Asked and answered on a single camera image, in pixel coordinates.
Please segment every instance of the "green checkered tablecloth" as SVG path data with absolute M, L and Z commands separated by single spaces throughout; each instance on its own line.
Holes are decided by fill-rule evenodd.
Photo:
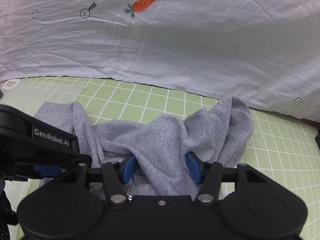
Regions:
M 147 124 L 161 114 L 180 119 L 195 111 L 210 109 L 216 99 L 113 79 L 39 77 L 27 80 L 62 84 L 84 84 L 78 101 L 92 125 L 111 119 Z M 301 197 L 308 206 L 308 220 L 301 236 L 320 240 L 320 151 L 317 131 L 302 122 L 277 113 L 251 110 L 254 133 L 241 162 L 274 179 Z M 233 183 L 223 183 L 225 194 Z

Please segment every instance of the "clothing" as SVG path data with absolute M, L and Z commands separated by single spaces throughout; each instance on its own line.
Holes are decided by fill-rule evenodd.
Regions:
M 78 136 L 81 154 L 92 157 L 92 168 L 122 161 L 133 153 L 140 168 L 134 175 L 132 195 L 191 195 L 198 192 L 188 173 L 186 153 L 202 161 L 234 167 L 252 136 L 249 108 L 239 98 L 218 101 L 209 111 L 201 109 L 185 120 L 161 115 L 151 123 L 111 120 L 91 126 L 78 102 L 45 102 L 35 117 Z M 92 191 L 101 195 L 101 185 Z

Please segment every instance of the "orange carrot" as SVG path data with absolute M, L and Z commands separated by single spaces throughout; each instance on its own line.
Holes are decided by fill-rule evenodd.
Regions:
M 125 13 L 131 13 L 130 17 L 134 18 L 135 12 L 143 12 L 146 10 L 155 0 L 139 0 L 132 5 L 128 4 L 129 9 L 125 9 Z

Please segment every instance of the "silver screw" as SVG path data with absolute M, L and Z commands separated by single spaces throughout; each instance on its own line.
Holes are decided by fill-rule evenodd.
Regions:
M 110 200 L 113 202 L 113 203 L 122 203 L 126 200 L 127 198 L 124 196 L 124 195 L 121 195 L 121 194 L 115 194 L 115 195 L 112 195 L 110 197 Z
M 158 201 L 158 205 L 159 206 L 164 206 L 166 204 L 166 201 L 164 201 L 164 200 L 159 200 Z
M 202 203 L 209 203 L 213 199 L 214 199 L 214 197 L 209 194 L 201 194 L 198 196 L 198 200 L 201 201 Z

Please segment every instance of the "white fabric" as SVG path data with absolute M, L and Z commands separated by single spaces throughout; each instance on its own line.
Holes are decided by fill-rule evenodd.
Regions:
M 320 120 L 320 0 L 156 0 L 132 18 L 135 1 L 0 0 L 0 79 L 112 77 Z

